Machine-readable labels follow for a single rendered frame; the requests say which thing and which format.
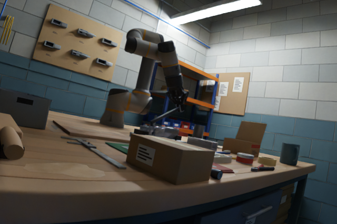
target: teal mug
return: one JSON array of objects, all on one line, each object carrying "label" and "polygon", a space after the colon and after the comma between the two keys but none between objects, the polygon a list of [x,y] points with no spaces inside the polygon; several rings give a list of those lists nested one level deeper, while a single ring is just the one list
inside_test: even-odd
[{"label": "teal mug", "polygon": [[297,165],[300,145],[282,143],[280,162],[286,165]]}]

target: cinder block wall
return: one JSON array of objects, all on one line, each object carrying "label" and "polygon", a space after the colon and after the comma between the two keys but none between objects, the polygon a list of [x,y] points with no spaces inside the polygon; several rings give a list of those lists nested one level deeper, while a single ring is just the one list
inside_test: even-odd
[{"label": "cinder block wall", "polygon": [[215,114],[211,137],[235,137],[242,120],[267,123],[261,152],[300,144],[309,175],[299,223],[337,217],[337,0],[263,0],[213,17],[205,71],[250,72],[244,117]]},{"label": "cinder block wall", "polygon": [[[159,0],[129,1],[164,19],[170,19],[172,14],[177,13]],[[165,1],[177,9],[186,10],[213,0]],[[0,0],[0,9],[4,2],[5,0]],[[123,33],[111,83],[31,60],[50,3]],[[135,88],[142,59],[124,50],[126,33],[132,28],[158,32],[165,40],[173,40],[177,50],[181,51],[180,60],[190,65],[203,69],[206,61],[204,45],[162,21],[158,23],[158,19],[122,0],[9,0],[0,26],[7,14],[14,16],[15,22],[8,44],[0,45],[0,87],[52,99],[51,109],[63,113],[100,118],[111,88]],[[211,28],[210,19],[202,22]],[[181,28],[202,42],[209,42],[210,33],[199,25],[186,24]],[[165,82],[160,73],[157,78],[155,87],[160,89]],[[189,79],[185,83],[185,88],[191,90],[191,95],[194,96],[196,83],[192,84]],[[125,122],[139,125],[142,118],[140,115],[126,113]]]}]

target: robotic arm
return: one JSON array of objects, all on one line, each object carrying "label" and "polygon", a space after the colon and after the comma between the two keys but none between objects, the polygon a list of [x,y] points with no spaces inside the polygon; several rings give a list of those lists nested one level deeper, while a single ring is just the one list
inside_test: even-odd
[{"label": "robotic arm", "polygon": [[132,29],[126,35],[125,51],[142,56],[142,63],[136,89],[111,89],[107,99],[101,124],[111,127],[124,127],[124,111],[147,114],[152,104],[149,92],[155,61],[161,61],[167,95],[179,112],[185,110],[184,103],[189,93],[183,88],[183,77],[172,41],[164,42],[162,35],[145,29]]}]

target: workbench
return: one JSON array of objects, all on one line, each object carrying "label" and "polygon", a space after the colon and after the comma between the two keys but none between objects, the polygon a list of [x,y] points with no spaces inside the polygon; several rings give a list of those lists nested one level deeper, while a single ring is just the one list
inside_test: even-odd
[{"label": "workbench", "polygon": [[[223,174],[221,180],[175,186],[126,163],[126,155],[111,148],[105,140],[91,139],[98,150],[127,167],[118,170],[81,145],[68,144],[68,136],[53,124],[62,120],[69,125],[91,124],[90,118],[49,112],[45,130],[21,127],[24,157],[0,159],[0,223],[48,224],[80,222],[105,223],[193,223],[195,215],[207,213],[268,194],[298,181],[289,214],[289,224],[297,222],[307,175],[315,165],[298,162],[297,166],[279,163],[275,171],[249,172],[251,166],[235,160],[224,165],[238,170]],[[129,136],[135,127],[116,129]],[[85,167],[76,176],[36,166],[69,165],[69,170]]]}]

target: shelving unit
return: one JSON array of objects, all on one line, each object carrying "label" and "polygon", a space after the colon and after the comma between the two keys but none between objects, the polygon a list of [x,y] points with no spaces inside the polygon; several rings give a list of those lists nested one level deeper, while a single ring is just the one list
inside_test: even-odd
[{"label": "shelving unit", "polygon": [[[210,108],[210,112],[209,112],[208,119],[207,119],[207,126],[206,126],[206,129],[205,129],[205,132],[204,132],[204,136],[207,138],[210,135],[210,127],[211,127],[211,121],[212,121],[212,116],[213,116],[213,109],[214,109],[214,101],[215,101],[215,95],[216,95],[216,90],[217,90],[217,83],[219,82],[219,79],[218,79],[219,75],[216,74],[216,77],[214,77],[214,76],[212,76],[208,73],[205,73],[204,71],[199,70],[199,69],[197,69],[197,68],[195,68],[195,67],[193,67],[189,64],[186,64],[186,63],[184,63],[180,60],[179,60],[179,65],[180,65],[181,72],[182,72],[183,76],[196,81],[196,89],[195,89],[194,98],[187,98],[187,104],[192,104],[192,106],[193,106],[192,112],[191,112],[190,122],[193,122],[193,117],[194,117],[195,109],[196,109],[195,105]],[[155,68],[153,70],[150,90],[153,89],[154,80],[155,80],[155,76],[156,76],[156,73],[157,73],[157,67],[158,66],[162,67],[161,64],[156,63]],[[201,80],[214,80],[215,81],[215,86],[214,86],[214,90],[213,90],[213,96],[212,96],[211,104],[200,101],[200,100],[197,99],[198,92],[199,92],[199,85],[200,85]],[[164,97],[164,96],[161,96],[161,95],[158,95],[158,94],[152,94],[152,95],[157,96],[157,97],[165,98],[162,113],[163,114],[166,113],[167,108],[169,106],[168,105],[169,104],[169,98],[167,96]],[[179,131],[183,132],[183,133],[188,133],[188,134],[193,133],[193,130],[191,130],[191,129],[180,128]]]}]

